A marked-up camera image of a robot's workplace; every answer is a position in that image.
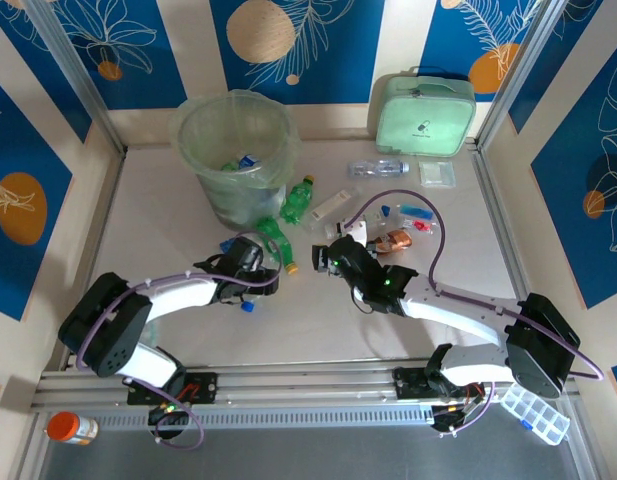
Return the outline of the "brown label bottle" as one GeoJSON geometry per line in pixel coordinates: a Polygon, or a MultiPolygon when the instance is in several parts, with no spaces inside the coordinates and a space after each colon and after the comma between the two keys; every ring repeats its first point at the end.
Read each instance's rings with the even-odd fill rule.
{"type": "Polygon", "coordinates": [[[412,238],[404,229],[397,229],[370,240],[366,250],[377,256],[389,255],[407,250],[412,246],[412,238]]]}

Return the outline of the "crushed clear bottle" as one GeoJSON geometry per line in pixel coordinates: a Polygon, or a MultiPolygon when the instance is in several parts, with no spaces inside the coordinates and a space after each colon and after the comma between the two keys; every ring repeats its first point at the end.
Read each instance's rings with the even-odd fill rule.
{"type": "Polygon", "coordinates": [[[263,313],[268,307],[268,298],[264,295],[242,295],[236,299],[236,304],[247,314],[263,313]]]}

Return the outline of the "green bin with liner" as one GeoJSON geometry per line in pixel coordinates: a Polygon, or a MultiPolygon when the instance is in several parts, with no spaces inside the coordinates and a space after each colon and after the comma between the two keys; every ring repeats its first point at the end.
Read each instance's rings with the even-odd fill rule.
{"type": "Polygon", "coordinates": [[[276,215],[285,199],[286,186],[293,178],[278,188],[257,189],[222,186],[196,177],[218,220],[233,230],[252,228],[259,219],[276,215]]]}

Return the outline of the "green plastic bin liner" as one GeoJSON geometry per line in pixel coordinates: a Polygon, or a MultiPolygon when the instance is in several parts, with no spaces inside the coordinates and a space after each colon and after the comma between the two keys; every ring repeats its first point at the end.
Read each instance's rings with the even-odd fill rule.
{"type": "Polygon", "coordinates": [[[219,185],[269,189],[294,175],[301,140],[283,104],[250,90],[190,98],[171,116],[170,144],[200,179],[219,185]],[[229,161],[256,156],[257,168],[221,171],[229,161]]]}

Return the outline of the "crushed green Sprite bottle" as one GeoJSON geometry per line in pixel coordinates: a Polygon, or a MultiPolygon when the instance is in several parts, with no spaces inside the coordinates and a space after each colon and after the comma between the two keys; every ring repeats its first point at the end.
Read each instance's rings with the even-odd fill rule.
{"type": "Polygon", "coordinates": [[[303,214],[308,209],[313,197],[314,177],[306,175],[287,195],[281,209],[280,217],[288,224],[300,223],[303,214]]]}

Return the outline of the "clear water bottle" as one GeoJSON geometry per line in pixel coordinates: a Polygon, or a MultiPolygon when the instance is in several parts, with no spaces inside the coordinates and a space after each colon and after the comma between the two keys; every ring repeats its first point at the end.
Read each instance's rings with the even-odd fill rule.
{"type": "Polygon", "coordinates": [[[396,178],[409,171],[408,162],[394,158],[356,161],[348,165],[351,178],[396,178]]]}

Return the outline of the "small clear zip bag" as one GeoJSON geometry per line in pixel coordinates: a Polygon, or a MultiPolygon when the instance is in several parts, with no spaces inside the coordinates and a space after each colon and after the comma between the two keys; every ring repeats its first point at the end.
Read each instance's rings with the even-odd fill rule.
{"type": "Polygon", "coordinates": [[[426,188],[454,188],[456,177],[451,162],[420,162],[421,185],[426,188]]]}

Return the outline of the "mint green zip bag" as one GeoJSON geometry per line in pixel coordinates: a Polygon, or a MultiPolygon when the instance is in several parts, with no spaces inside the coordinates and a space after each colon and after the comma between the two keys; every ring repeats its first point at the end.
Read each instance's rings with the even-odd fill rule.
{"type": "Polygon", "coordinates": [[[384,154],[452,157],[475,114],[475,92],[467,80],[394,76],[383,91],[376,148],[384,154]]]}

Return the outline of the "clear plastic organizer box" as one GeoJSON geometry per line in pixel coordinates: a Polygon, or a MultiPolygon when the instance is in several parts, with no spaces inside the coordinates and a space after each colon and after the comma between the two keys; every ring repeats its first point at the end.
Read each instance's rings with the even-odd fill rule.
{"type": "Polygon", "coordinates": [[[547,445],[558,446],[567,435],[570,419],[518,384],[512,384],[506,390],[500,405],[547,445]]]}

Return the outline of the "orange cap pill bottle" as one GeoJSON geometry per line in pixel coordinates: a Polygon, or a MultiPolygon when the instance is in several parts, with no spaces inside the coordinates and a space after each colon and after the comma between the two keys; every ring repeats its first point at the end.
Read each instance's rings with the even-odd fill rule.
{"type": "Polygon", "coordinates": [[[67,411],[53,415],[46,426],[49,439],[73,445],[88,445],[98,433],[95,419],[67,411]]]}

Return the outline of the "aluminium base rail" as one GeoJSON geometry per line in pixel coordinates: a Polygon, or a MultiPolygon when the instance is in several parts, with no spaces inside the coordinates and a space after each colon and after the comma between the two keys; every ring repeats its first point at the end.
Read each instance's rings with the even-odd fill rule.
{"type": "Polygon", "coordinates": [[[43,373],[32,408],[154,408],[167,395],[212,408],[452,404],[465,398],[468,385],[494,383],[504,389],[516,381],[505,366],[474,364],[445,373],[456,389],[440,393],[426,377],[431,371],[426,358],[189,367],[177,369],[154,392],[150,381],[133,373],[99,377],[72,369],[43,373]]]}

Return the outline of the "aluminium side rail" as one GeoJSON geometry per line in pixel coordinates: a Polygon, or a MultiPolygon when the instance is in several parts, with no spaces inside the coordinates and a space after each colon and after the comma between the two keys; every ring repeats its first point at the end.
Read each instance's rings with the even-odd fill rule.
{"type": "Polygon", "coordinates": [[[92,154],[74,177],[62,209],[72,240],[62,250],[66,254],[66,278],[64,299],[57,307],[58,328],[90,286],[124,158],[124,153],[92,154]]]}
{"type": "Polygon", "coordinates": [[[496,240],[496,246],[492,247],[495,259],[486,260],[483,267],[488,286],[482,287],[482,290],[489,302],[496,305],[495,318],[498,329],[503,332],[505,326],[516,321],[514,317],[507,316],[503,309],[519,312],[521,307],[518,302],[527,299],[531,287],[486,155],[476,144],[469,144],[468,151],[496,240]]]}

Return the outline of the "aluminium frame post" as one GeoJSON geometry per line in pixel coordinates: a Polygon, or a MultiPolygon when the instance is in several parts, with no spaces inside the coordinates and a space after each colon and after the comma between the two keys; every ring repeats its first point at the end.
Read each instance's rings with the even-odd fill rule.
{"type": "Polygon", "coordinates": [[[528,28],[515,56],[511,70],[502,81],[501,88],[494,97],[485,120],[475,137],[478,151],[484,151],[491,143],[508,110],[527,80],[546,42],[552,35],[569,0],[542,0],[540,10],[528,28]]]}
{"type": "Polygon", "coordinates": [[[121,141],[108,115],[108,108],[75,47],[46,0],[22,0],[25,11],[62,74],[111,147],[124,156],[121,141]]]}

